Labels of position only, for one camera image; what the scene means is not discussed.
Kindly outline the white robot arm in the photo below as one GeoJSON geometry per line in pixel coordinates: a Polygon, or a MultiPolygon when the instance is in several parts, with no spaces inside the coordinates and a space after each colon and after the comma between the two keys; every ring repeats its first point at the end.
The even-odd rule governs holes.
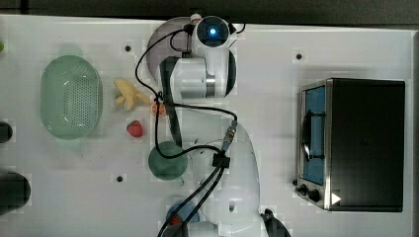
{"type": "Polygon", "coordinates": [[[214,105],[235,86],[230,48],[237,31],[217,16],[195,14],[183,32],[188,56],[169,56],[156,70],[173,141],[192,160],[192,214],[165,225],[158,237],[292,237],[270,209],[260,207],[252,141],[235,113],[214,105]]]}

